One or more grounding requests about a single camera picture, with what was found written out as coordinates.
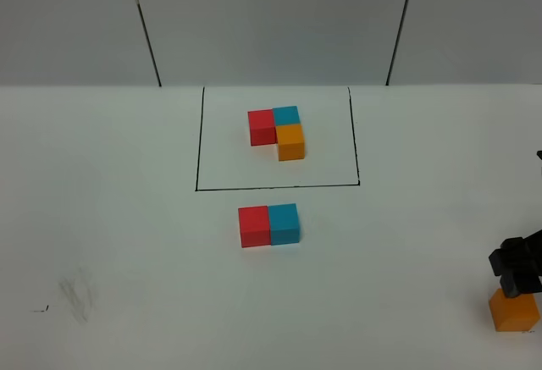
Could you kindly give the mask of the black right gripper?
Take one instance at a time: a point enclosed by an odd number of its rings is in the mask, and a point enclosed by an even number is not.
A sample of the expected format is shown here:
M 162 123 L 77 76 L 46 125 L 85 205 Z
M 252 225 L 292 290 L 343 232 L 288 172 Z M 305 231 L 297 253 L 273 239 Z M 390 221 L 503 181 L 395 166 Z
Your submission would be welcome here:
M 527 238 L 513 237 L 489 255 L 494 276 L 500 276 L 500 284 L 506 298 L 536 294 L 541 284 L 541 231 Z

